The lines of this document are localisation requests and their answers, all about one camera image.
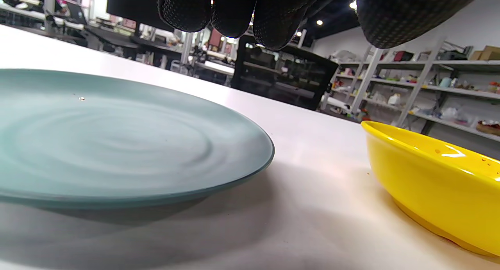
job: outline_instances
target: bowl rim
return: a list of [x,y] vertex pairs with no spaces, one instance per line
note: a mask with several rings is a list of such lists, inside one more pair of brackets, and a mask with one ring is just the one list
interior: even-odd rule
[[489,184],[496,183],[495,185],[500,186],[500,180],[498,180],[498,181],[496,180],[496,179],[500,179],[500,175],[495,179],[495,178],[486,176],[483,173],[472,172],[469,169],[464,168],[464,167],[459,166],[459,165],[450,165],[449,163],[446,163],[446,162],[440,160],[439,158],[432,157],[429,153],[426,153],[426,152],[424,152],[422,150],[415,149],[414,147],[410,146],[409,144],[407,144],[407,143],[405,143],[403,141],[400,141],[400,140],[398,140],[396,138],[390,137],[389,135],[385,134],[384,132],[379,131],[378,129],[374,128],[373,124],[381,124],[382,126],[385,126],[385,127],[394,127],[395,129],[397,129],[399,131],[407,131],[410,134],[418,134],[418,135],[423,136],[424,138],[430,138],[430,139],[438,140],[439,142],[442,142],[442,143],[444,143],[446,145],[449,145],[449,146],[452,146],[452,147],[456,147],[456,148],[460,148],[460,149],[464,149],[464,150],[467,150],[469,152],[475,153],[478,156],[480,156],[480,157],[482,157],[484,159],[490,160],[490,161],[492,161],[494,163],[497,163],[500,166],[500,161],[498,161],[496,159],[490,158],[489,156],[484,156],[483,154],[471,151],[469,149],[462,148],[462,147],[457,146],[455,144],[450,144],[450,143],[445,142],[443,140],[439,140],[439,139],[436,139],[436,138],[431,138],[430,136],[423,135],[423,134],[420,134],[418,132],[408,131],[407,129],[404,129],[404,128],[399,128],[399,127],[391,126],[391,125],[388,125],[388,124],[385,124],[385,123],[382,123],[382,122],[374,122],[374,121],[363,121],[363,122],[361,122],[361,126],[364,128],[364,130],[367,133],[370,133],[371,135],[373,135],[374,137],[379,138],[379,139],[380,138],[387,139],[389,141],[388,142],[389,144],[393,144],[396,147],[399,147],[399,148],[401,148],[403,150],[410,151],[410,152],[416,154],[417,156],[420,156],[420,157],[422,157],[422,158],[424,158],[426,160],[430,160],[432,163],[435,163],[435,164],[438,164],[438,165],[444,165],[446,167],[449,167],[452,170],[455,170],[456,172],[459,172],[461,174],[469,175],[470,177],[474,177],[474,179],[480,179],[481,181],[485,181],[485,182],[487,182]]

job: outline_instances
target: cardboard box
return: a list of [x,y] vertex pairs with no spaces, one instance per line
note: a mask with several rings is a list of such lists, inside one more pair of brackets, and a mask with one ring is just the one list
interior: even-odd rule
[[472,56],[470,56],[469,60],[479,60],[482,55],[482,51],[474,51]]
[[499,51],[483,51],[479,60],[500,60],[500,49]]
[[500,53],[500,47],[496,47],[496,46],[491,46],[491,45],[486,45],[484,47],[484,50],[483,52],[496,52],[496,53]]

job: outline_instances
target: shelf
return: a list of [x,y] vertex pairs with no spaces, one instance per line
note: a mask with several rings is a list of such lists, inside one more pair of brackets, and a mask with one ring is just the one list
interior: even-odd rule
[[337,78],[345,78],[345,79],[355,79],[355,76],[348,76],[348,75],[340,75],[337,74]]
[[434,61],[434,67],[441,70],[454,69],[460,72],[471,73],[500,73],[500,60],[481,61],[481,60],[452,60],[452,61]]
[[380,62],[377,67],[380,69],[391,69],[391,70],[423,70],[425,66],[425,61],[422,62]]
[[398,86],[403,86],[403,87],[415,87],[415,83],[409,83],[409,82],[400,82],[400,81],[377,79],[377,78],[372,78],[370,81],[388,84],[388,85],[398,85]]
[[278,70],[271,69],[271,68],[268,68],[268,67],[264,67],[264,66],[261,66],[261,65],[257,65],[257,64],[254,64],[254,63],[250,63],[250,62],[243,62],[243,65],[248,66],[248,67],[253,67],[253,68],[256,68],[256,69],[261,69],[261,70],[268,71],[268,72],[275,73],[275,74],[282,74]]
[[350,97],[355,97],[356,95],[353,95],[352,93],[349,93],[349,92],[344,92],[344,91],[339,91],[339,90],[335,90],[332,89],[333,92],[337,92],[337,93],[342,93],[342,94],[345,94],[345,95],[349,95]]
[[445,92],[455,93],[455,94],[459,94],[459,95],[467,95],[467,96],[475,96],[475,97],[481,97],[481,98],[487,98],[487,99],[499,99],[500,100],[500,94],[495,94],[495,93],[490,93],[490,92],[485,92],[485,91],[474,91],[474,90],[452,88],[452,87],[439,87],[439,86],[435,86],[435,85],[423,85],[422,88],[428,89],[428,90],[445,91]]
[[[339,62],[338,63],[339,65],[341,65],[342,67],[346,67],[346,68],[354,68],[354,67],[358,67],[361,62]],[[370,62],[364,62],[363,65],[369,65]]]
[[420,114],[418,112],[409,112],[409,114],[410,115],[414,115],[415,117],[422,118],[422,119],[430,120],[431,122],[436,122],[436,123],[439,123],[439,124],[443,124],[443,125],[446,125],[446,126],[449,126],[449,127],[453,127],[453,128],[459,129],[461,131],[466,131],[466,132],[469,132],[469,133],[481,136],[483,138],[488,138],[488,139],[500,142],[500,136],[496,136],[496,135],[493,135],[493,134],[483,133],[483,132],[478,131],[477,129],[475,129],[473,127],[456,124],[454,122],[447,122],[445,120],[438,119],[436,117],[432,117],[432,116],[429,116],[429,115],[423,115],[423,114]]
[[389,105],[389,104],[386,104],[386,103],[382,103],[382,102],[379,102],[379,101],[376,101],[376,100],[373,100],[373,99],[369,99],[369,98],[363,98],[364,101],[370,103],[370,104],[375,104],[375,105],[378,105],[378,106],[381,106],[381,107],[385,107],[385,108],[388,108],[388,109],[391,109],[391,110],[394,110],[394,111],[400,111],[401,108],[399,107],[396,107],[396,106],[392,106],[392,105]]

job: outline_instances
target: plate rim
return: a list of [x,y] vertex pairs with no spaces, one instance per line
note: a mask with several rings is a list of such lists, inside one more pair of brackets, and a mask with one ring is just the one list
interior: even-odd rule
[[201,188],[198,190],[191,190],[191,191],[184,191],[184,192],[178,192],[178,193],[164,193],[164,194],[157,194],[157,195],[147,195],[147,196],[133,196],[133,197],[93,197],[93,196],[66,196],[66,195],[54,195],[54,194],[49,194],[49,193],[32,193],[32,192],[27,192],[27,193],[21,193],[16,190],[6,190],[4,188],[0,188],[0,198],[4,197],[6,199],[19,199],[19,200],[28,200],[28,201],[45,201],[45,202],[63,202],[65,204],[98,204],[98,203],[104,203],[104,204],[126,204],[128,202],[142,202],[142,201],[155,201],[155,200],[168,200],[168,199],[175,199],[175,198],[182,198],[182,197],[189,197],[189,196],[194,196],[198,194],[205,194],[205,193],[211,193],[211,192],[216,192],[218,190],[222,190],[225,186],[232,186],[236,185],[238,182],[245,182],[246,180],[250,179],[252,176],[264,171],[266,168],[270,166],[272,163],[274,156],[275,156],[275,144],[269,134],[264,131],[264,129],[248,118],[247,116],[243,115],[242,113],[239,113],[232,108],[229,108],[227,106],[215,103],[214,101],[210,101],[207,99],[204,99],[202,97],[195,96],[193,94],[189,94],[186,92],[182,92],[179,90],[175,89],[170,89],[168,87],[162,87],[158,85],[153,85],[153,84],[148,84],[145,82],[140,82],[140,81],[134,81],[134,80],[127,80],[127,79],[121,79],[121,78],[115,78],[115,77],[109,77],[109,76],[101,76],[101,75],[94,75],[94,74],[85,74],[85,73],[77,73],[77,72],[70,72],[70,71],[59,71],[59,70],[46,70],[46,69],[32,69],[32,68],[0,68],[0,73],[4,71],[20,71],[20,72],[47,72],[47,73],[64,73],[64,74],[71,74],[71,75],[83,75],[83,76],[90,76],[90,77],[98,77],[98,78],[106,78],[106,79],[114,79],[114,80],[120,80],[120,81],[127,81],[130,83],[140,83],[144,85],[148,85],[149,87],[155,87],[159,88],[162,90],[167,90],[167,91],[172,91],[172,92],[177,92],[182,95],[187,95],[187,96],[192,96],[195,99],[202,99],[208,103],[217,105],[218,107],[225,108],[227,110],[230,110],[234,112],[236,115],[239,115],[243,117],[246,121],[250,122],[250,124],[253,124],[256,126],[260,131],[262,131],[267,139],[270,142],[271,145],[271,153],[269,159],[262,165],[259,169],[255,170],[254,172],[249,173],[248,175],[244,175],[238,179],[234,179],[233,181],[222,183],[219,185],[215,186],[210,186],[207,188]]

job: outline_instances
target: black ceiling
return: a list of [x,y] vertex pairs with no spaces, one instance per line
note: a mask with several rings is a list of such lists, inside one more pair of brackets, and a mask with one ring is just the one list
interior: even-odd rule
[[[306,20],[300,26],[300,29],[307,29],[304,45],[311,46],[316,39],[358,27],[356,13],[349,3],[351,0],[317,0],[309,7]],[[323,21],[322,26],[316,24],[318,20]]]

